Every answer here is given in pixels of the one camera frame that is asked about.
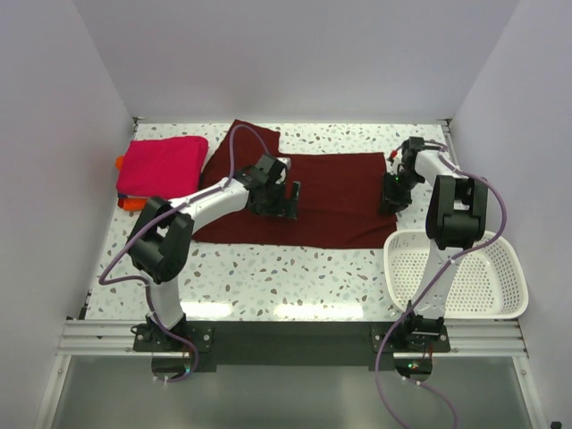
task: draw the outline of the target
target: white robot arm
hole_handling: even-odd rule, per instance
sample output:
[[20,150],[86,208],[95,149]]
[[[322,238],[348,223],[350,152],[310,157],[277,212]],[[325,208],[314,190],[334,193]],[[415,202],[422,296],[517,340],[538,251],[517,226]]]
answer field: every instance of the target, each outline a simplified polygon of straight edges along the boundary
[[232,212],[248,208],[258,215],[296,218],[299,182],[294,182],[290,199],[284,197],[289,158],[263,155],[249,171],[236,172],[192,196],[166,201],[151,198],[137,220],[130,239],[159,215],[182,206],[157,226],[168,227],[163,236],[157,228],[147,231],[130,248],[132,263],[149,280],[155,314],[149,317],[171,330],[185,314],[181,308],[177,275],[187,261],[192,234]]
[[[401,156],[391,154],[392,171],[383,182],[381,211],[397,213],[411,204],[411,190],[427,181],[433,187],[425,230],[431,239],[423,280],[411,302],[415,302],[442,265],[461,250],[472,248],[484,234],[488,189],[479,181],[455,174],[439,159],[441,146],[412,137],[401,146]],[[439,278],[431,293],[415,308],[426,319],[445,315],[445,303],[460,259]]]

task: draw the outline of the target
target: speckled white tabletop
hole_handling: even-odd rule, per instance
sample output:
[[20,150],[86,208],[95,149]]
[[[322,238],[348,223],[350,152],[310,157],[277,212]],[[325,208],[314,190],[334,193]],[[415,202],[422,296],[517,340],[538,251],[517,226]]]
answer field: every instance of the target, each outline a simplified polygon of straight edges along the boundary
[[[440,125],[262,123],[279,130],[287,154],[389,153],[409,136],[444,142]],[[136,139],[204,136],[208,158],[229,123],[140,124]],[[414,204],[398,215],[398,228],[424,228],[431,191],[418,185]],[[125,244],[136,214],[116,207],[91,283],[87,319],[141,320],[147,312],[136,282],[101,286],[97,277]],[[124,257],[111,277],[136,273]],[[207,320],[394,320],[380,249],[334,250],[262,245],[191,244],[180,274],[183,310],[189,319]]]

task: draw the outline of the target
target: folded pink towel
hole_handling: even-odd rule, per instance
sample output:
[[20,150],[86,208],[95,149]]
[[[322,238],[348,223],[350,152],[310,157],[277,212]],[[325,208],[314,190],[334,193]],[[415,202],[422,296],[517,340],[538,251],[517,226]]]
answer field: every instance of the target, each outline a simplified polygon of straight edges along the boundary
[[180,198],[196,192],[208,142],[199,136],[134,140],[123,158],[117,191],[130,197]]

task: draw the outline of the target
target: maroon towel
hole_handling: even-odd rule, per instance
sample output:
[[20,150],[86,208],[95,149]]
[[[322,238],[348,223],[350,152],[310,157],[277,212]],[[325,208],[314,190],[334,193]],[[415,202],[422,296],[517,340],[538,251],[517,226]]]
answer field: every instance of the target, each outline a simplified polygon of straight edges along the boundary
[[[247,122],[265,141],[270,153],[278,152],[280,133]],[[255,164],[263,154],[249,130],[235,135],[236,166]],[[212,243],[282,244],[317,248],[382,248],[395,231],[394,215],[380,215],[383,154],[284,155],[292,161],[287,197],[293,181],[300,181],[296,221],[251,214],[228,214],[194,235]],[[217,183],[229,171],[229,133],[206,164],[200,188]]]

